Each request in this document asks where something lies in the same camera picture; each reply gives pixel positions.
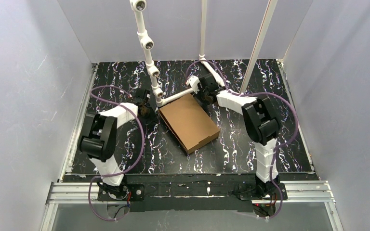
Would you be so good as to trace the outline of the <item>brown cardboard box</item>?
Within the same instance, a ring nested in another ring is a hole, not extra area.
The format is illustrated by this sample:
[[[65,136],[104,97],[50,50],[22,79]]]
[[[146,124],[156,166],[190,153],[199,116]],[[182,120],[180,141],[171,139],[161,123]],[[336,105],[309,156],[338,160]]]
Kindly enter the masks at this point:
[[[219,137],[220,129],[191,94],[161,107],[159,114],[186,154]]]

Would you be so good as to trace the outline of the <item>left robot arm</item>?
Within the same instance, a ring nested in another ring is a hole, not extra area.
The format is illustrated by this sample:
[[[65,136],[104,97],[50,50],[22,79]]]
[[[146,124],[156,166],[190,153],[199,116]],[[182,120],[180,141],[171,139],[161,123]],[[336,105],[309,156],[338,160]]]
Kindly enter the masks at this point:
[[[97,185],[113,199],[126,199],[130,193],[114,156],[117,130],[136,118],[143,121],[155,116],[155,111],[149,103],[150,95],[149,90],[137,89],[129,102],[120,103],[98,114],[88,113],[84,118],[77,144],[78,150],[86,154],[95,165],[101,176]]]

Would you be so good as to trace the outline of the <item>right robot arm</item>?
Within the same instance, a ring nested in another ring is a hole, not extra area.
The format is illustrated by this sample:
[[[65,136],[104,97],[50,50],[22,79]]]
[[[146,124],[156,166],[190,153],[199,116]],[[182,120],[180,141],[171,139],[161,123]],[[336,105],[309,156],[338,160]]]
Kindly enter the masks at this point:
[[[275,148],[281,122],[269,98],[257,98],[229,90],[218,83],[213,75],[191,76],[186,83],[202,103],[217,104],[243,116],[247,134],[254,143],[256,153],[256,195],[274,195],[279,184]]]

